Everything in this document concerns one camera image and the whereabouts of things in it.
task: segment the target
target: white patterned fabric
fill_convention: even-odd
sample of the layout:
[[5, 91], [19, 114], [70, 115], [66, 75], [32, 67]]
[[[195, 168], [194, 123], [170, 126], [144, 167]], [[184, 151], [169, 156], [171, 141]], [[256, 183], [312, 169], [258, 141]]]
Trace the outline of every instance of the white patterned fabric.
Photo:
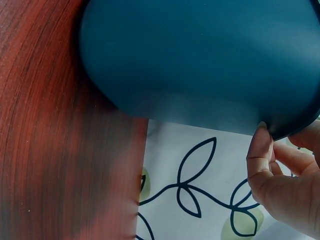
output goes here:
[[246, 180], [250, 140], [150, 120], [136, 239], [312, 239], [276, 222], [253, 200]]

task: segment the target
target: fingernail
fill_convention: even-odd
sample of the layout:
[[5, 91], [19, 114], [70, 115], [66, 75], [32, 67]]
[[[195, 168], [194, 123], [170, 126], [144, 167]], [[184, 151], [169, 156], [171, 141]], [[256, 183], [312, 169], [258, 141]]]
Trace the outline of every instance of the fingernail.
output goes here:
[[267, 128], [267, 124], [264, 122], [264, 121], [261, 121], [258, 126], [256, 127], [256, 129], [259, 129], [259, 128]]

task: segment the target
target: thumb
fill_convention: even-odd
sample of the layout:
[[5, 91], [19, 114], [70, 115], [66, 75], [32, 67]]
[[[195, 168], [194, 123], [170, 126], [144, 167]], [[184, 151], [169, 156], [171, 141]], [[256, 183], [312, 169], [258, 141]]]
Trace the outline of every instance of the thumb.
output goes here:
[[266, 198], [266, 183], [274, 176], [269, 168], [272, 151], [273, 140], [262, 122], [253, 135], [246, 157], [248, 183], [255, 200], [262, 205]]

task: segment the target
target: wood grain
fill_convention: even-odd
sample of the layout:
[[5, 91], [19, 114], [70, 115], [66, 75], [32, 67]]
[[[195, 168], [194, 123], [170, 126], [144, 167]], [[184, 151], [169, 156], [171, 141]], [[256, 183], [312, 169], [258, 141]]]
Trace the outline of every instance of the wood grain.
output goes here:
[[133, 239], [147, 121], [79, 61], [81, 0], [0, 0], [0, 240]]

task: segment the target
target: dark teal plastic container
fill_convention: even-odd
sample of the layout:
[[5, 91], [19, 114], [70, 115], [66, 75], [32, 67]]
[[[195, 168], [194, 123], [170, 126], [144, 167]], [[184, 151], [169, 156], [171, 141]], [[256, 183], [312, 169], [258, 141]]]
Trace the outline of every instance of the dark teal plastic container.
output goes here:
[[137, 117], [274, 139], [320, 114], [317, 0], [91, 0], [80, 53]]

